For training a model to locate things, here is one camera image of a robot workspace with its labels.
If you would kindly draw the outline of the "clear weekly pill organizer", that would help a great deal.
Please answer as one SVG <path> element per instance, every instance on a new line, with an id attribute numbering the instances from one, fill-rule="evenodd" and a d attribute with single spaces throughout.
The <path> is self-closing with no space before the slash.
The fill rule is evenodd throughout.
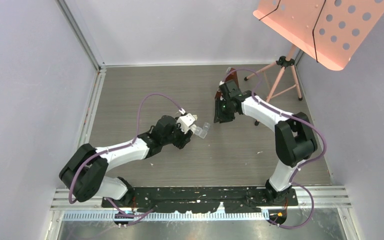
<path id="1" fill-rule="evenodd" d="M 196 127 L 194 134 L 201 139 L 205 139 L 210 130 L 210 127 L 211 125 L 208 122 L 205 122 L 203 127 Z"/>

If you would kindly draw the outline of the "white vitamin pill bottle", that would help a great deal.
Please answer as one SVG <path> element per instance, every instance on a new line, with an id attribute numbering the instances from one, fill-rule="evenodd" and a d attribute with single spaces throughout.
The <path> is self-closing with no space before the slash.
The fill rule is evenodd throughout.
<path id="1" fill-rule="evenodd" d="M 191 125 L 189 127 L 189 129 L 195 134 L 195 135 L 199 135 L 202 131 L 202 128 L 199 127 L 199 126 L 196 126 L 195 124 Z"/>

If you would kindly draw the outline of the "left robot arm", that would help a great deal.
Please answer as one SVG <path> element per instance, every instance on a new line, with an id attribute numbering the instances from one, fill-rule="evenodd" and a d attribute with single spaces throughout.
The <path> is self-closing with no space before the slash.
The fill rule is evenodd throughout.
<path id="1" fill-rule="evenodd" d="M 134 199 L 131 186 L 122 177 L 111 178 L 106 173 L 132 161 L 153 157 L 167 145 L 183 149 L 197 130 L 197 118 L 191 113 L 179 117 L 164 115 L 147 132 L 130 141 L 108 147 L 81 145 L 59 173 L 69 189 L 69 203 L 102 197 L 128 207 Z"/>

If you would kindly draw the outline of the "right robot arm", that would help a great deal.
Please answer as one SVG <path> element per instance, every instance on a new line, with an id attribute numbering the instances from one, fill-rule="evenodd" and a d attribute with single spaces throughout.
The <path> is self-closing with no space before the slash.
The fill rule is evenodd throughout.
<path id="1" fill-rule="evenodd" d="M 292 114 L 262 100 L 250 90 L 241 91 L 234 80 L 220 82 L 215 99 L 215 123 L 228 123 L 235 115 L 251 117 L 274 132 L 278 162 L 265 183 L 264 197 L 279 205 L 289 193 L 293 174 L 318 149 L 308 116 Z"/>

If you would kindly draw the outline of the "brown wooden metronome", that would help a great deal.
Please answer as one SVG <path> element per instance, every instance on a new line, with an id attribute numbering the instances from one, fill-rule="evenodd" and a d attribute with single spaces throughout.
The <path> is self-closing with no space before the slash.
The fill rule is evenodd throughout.
<path id="1" fill-rule="evenodd" d="M 239 81 L 238 81 L 238 74 L 237 72 L 234 72 L 234 68 L 228 67 L 226 70 L 227 77 L 225 79 L 226 82 L 233 80 L 237 87 L 239 87 Z M 220 91 L 220 88 L 217 89 L 214 99 L 220 99 L 222 96 L 222 92 Z"/>

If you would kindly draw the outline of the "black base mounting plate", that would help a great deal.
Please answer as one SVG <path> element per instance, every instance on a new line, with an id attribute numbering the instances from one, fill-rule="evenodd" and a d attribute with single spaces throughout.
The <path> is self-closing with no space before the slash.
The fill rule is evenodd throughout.
<path id="1" fill-rule="evenodd" d="M 294 189 L 284 196 L 270 200 L 264 187 L 205 186 L 205 187 L 133 187 L 120 200 L 104 199 L 101 206 L 117 206 L 140 213 L 214 213 L 223 207 L 226 213 L 257 213 L 261 207 L 295 207 L 298 199 Z"/>

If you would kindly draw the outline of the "pink music stand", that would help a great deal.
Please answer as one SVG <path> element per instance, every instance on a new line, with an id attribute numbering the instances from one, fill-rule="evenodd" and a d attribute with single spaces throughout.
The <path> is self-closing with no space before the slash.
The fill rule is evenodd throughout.
<path id="1" fill-rule="evenodd" d="M 262 0 L 253 15 L 291 43 L 276 64 L 315 104 L 353 105 L 384 75 L 384 0 Z"/>

